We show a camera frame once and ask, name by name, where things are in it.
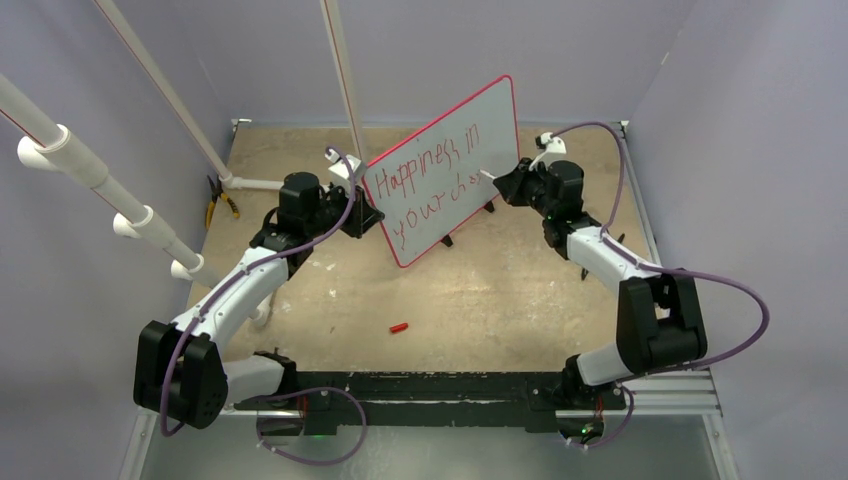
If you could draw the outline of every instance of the red whiteboard frame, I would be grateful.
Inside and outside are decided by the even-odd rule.
[[[475,99],[478,95],[480,95],[481,93],[485,92],[486,90],[488,90],[489,88],[491,88],[491,87],[492,87],[492,86],[494,86],[495,84],[497,84],[497,83],[501,82],[503,79],[507,79],[507,80],[509,80],[509,93],[510,93],[510,95],[512,95],[512,118],[513,118],[513,123],[515,124],[515,148],[516,148],[516,150],[515,150],[515,163],[517,164],[517,163],[518,163],[518,161],[521,159],[521,153],[520,153],[520,146],[519,146],[519,144],[518,144],[518,116],[517,116],[517,115],[516,115],[516,113],[515,113],[515,84],[514,84],[514,82],[512,81],[512,77],[511,77],[511,76],[509,76],[509,75],[501,75],[500,77],[498,77],[498,78],[496,78],[496,79],[492,80],[491,82],[489,82],[489,83],[488,83],[485,87],[481,88],[480,90],[478,90],[477,92],[475,92],[475,93],[474,93],[473,95],[471,95],[470,97],[468,97],[468,98],[466,98],[465,100],[463,100],[463,101],[459,102],[458,104],[456,104],[453,108],[451,108],[451,109],[450,109],[450,110],[448,110],[447,112],[445,112],[445,113],[441,114],[438,118],[436,118],[436,119],[435,119],[435,120],[433,120],[432,122],[430,122],[430,123],[428,123],[427,125],[425,125],[425,126],[423,126],[423,127],[419,128],[418,130],[416,130],[416,131],[415,131],[415,133],[413,133],[412,135],[410,135],[410,136],[406,137],[406,139],[404,139],[402,142],[398,143],[397,145],[395,145],[394,147],[390,148],[389,150],[386,150],[386,151],[385,151],[383,154],[381,154],[379,157],[377,157],[377,158],[375,158],[374,160],[372,160],[371,162],[369,162],[369,163],[368,163],[368,168],[371,168],[371,167],[373,167],[374,165],[377,165],[378,163],[380,163],[380,160],[384,159],[386,156],[388,156],[389,154],[391,154],[392,152],[394,152],[394,151],[395,151],[395,150],[397,150],[398,148],[400,148],[400,147],[402,147],[402,146],[406,145],[407,143],[411,142],[412,140],[414,140],[414,139],[415,139],[415,137],[417,137],[418,135],[420,135],[420,134],[422,134],[422,133],[426,132],[426,131],[427,131],[427,130],[429,130],[429,129],[433,126],[433,125],[435,125],[435,124],[439,123],[440,121],[442,121],[445,117],[447,117],[447,116],[448,116],[448,115],[450,115],[451,113],[453,113],[453,112],[455,112],[455,111],[459,110],[459,109],[460,109],[463,105],[465,105],[466,103],[470,102],[471,100],[474,100],[474,99]],[[367,182],[362,182],[362,183],[363,183],[363,186],[365,187],[365,193],[368,195],[368,200],[371,202],[371,205],[376,205],[376,204],[374,203],[374,197],[372,197],[372,196],[371,196],[371,190],[368,188],[368,183],[367,183]],[[489,201],[491,202],[492,200],[494,200],[494,199],[498,198],[498,196],[500,196],[500,194],[496,194],[494,197],[490,198],[490,199],[489,199]],[[484,208],[484,207],[485,207],[485,204],[484,204],[484,205],[481,205],[481,206],[480,206],[480,208],[478,208],[477,210],[475,210],[475,211],[474,211],[471,215],[469,215],[469,216],[468,216],[468,218],[466,218],[465,220],[463,220],[463,221],[459,222],[459,224],[458,224],[457,226],[453,227],[453,229],[451,229],[451,231],[450,231],[450,232],[448,232],[447,234],[448,234],[448,235],[450,235],[451,233],[453,233],[454,231],[456,231],[456,229],[457,229],[457,228],[461,227],[461,226],[462,226],[465,222],[467,222],[467,221],[468,221],[468,219],[469,219],[469,218],[471,218],[471,217],[473,217],[475,214],[477,214],[477,212],[479,212],[480,210],[483,210],[483,208]],[[433,245],[430,245],[429,247],[427,247],[427,249],[426,249],[426,250],[424,250],[423,252],[421,252],[421,253],[420,253],[417,257],[413,258],[413,259],[412,259],[412,261],[410,261],[410,262],[409,262],[409,263],[407,263],[406,265],[402,265],[402,264],[400,263],[400,260],[398,260],[397,252],[395,252],[395,247],[394,247],[394,245],[392,245],[391,238],[389,238],[389,232],[388,232],[388,230],[386,230],[386,226],[383,224],[383,222],[380,222],[380,228],[383,230],[383,235],[386,237],[386,243],[388,243],[388,244],[389,244],[389,249],[391,249],[391,251],[392,251],[392,256],[395,258],[395,263],[397,263],[398,267],[400,267],[400,268],[406,268],[406,267],[408,267],[408,266],[412,265],[412,264],[413,264],[413,263],[415,263],[415,262],[416,262],[419,258],[421,258],[421,257],[422,257],[425,253],[429,252],[430,250],[432,250],[432,249],[433,249],[433,247],[435,247],[436,245],[438,245],[439,243],[441,243],[441,242],[439,242],[439,241],[436,241],[436,243],[434,243]]]

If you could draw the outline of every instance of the lavender wall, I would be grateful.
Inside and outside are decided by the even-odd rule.
[[[173,1],[233,115],[345,121],[318,1]],[[339,3],[362,116],[385,124],[432,119],[503,73],[521,120],[630,118],[695,0]]]
[[[226,162],[232,115],[215,91],[171,0],[114,0],[150,55]]]
[[[211,169],[94,4],[4,1],[0,45],[3,74],[199,248]],[[0,121],[0,476],[113,479],[138,332],[189,285],[163,252],[115,236],[93,193],[23,167],[20,138]]]
[[[742,478],[845,478],[848,4],[698,2],[630,124],[663,260],[759,290],[772,326],[715,367]],[[711,351],[742,295],[699,285]]]

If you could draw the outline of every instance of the vertical pole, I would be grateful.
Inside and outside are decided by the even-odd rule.
[[[356,155],[363,162],[368,163],[368,149],[365,145],[365,131],[362,129],[362,120],[354,97],[353,80],[350,73],[350,62],[348,61],[347,44],[342,31],[342,20],[339,12],[338,0],[320,0],[321,12],[324,14],[324,24],[327,27],[327,36],[330,39],[330,50],[336,62],[336,74],[339,76],[339,86],[342,90],[347,119],[350,122],[353,145]]]

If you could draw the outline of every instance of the pliers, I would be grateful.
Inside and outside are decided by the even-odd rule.
[[[209,206],[206,207],[206,230],[209,230],[209,225],[212,224],[212,214],[215,212],[215,204],[218,203],[218,198],[223,198],[230,205],[230,210],[233,211],[233,217],[238,218],[241,214],[238,212],[236,202],[224,193],[224,187],[221,185],[221,179],[216,183],[209,175],[206,176],[209,180],[209,188],[212,190],[212,200],[209,201]]]

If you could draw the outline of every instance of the white tee connector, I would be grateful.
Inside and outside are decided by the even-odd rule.
[[[109,177],[106,164],[64,125],[56,126],[61,130],[62,138],[46,147],[33,145],[33,149],[80,185],[87,188],[103,185]]]
[[[203,256],[194,253],[177,238],[174,229],[150,206],[145,205],[144,208],[147,215],[144,220],[136,223],[131,223],[120,213],[116,214],[112,220],[112,230],[123,237],[143,238],[165,250],[174,257],[171,264],[171,276],[174,278],[194,280],[207,287],[214,287],[221,277],[206,265]]]
[[[59,167],[53,165],[50,160],[44,158],[44,155],[35,151],[35,142],[27,136],[24,136],[18,142],[18,159],[28,168],[44,170],[45,172],[59,171]]]

